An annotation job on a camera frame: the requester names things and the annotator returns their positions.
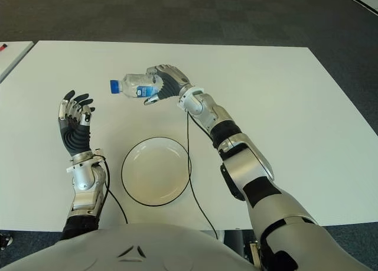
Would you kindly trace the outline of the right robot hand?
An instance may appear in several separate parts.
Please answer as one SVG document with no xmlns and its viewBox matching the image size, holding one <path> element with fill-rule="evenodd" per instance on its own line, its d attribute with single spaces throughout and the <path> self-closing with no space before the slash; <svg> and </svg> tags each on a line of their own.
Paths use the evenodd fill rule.
<svg viewBox="0 0 378 271">
<path fill-rule="evenodd" d="M 191 84 L 189 78 L 181 70 L 169 64 L 160 64 L 147 68 L 146 74 L 159 77 L 162 81 L 162 86 L 157 94 L 152 95 L 144 101 L 145 106 L 152 105 L 169 97 L 179 96 L 182 89 L 189 87 Z"/>
</svg>

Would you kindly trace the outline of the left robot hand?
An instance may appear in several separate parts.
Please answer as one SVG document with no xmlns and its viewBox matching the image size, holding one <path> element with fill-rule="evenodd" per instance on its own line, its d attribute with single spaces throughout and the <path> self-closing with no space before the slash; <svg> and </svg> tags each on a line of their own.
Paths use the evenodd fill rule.
<svg viewBox="0 0 378 271">
<path fill-rule="evenodd" d="M 60 102 L 58 125 L 64 147 L 71 156 L 91 151 L 90 122 L 95 107 L 88 93 L 76 95 L 69 91 Z"/>
</svg>

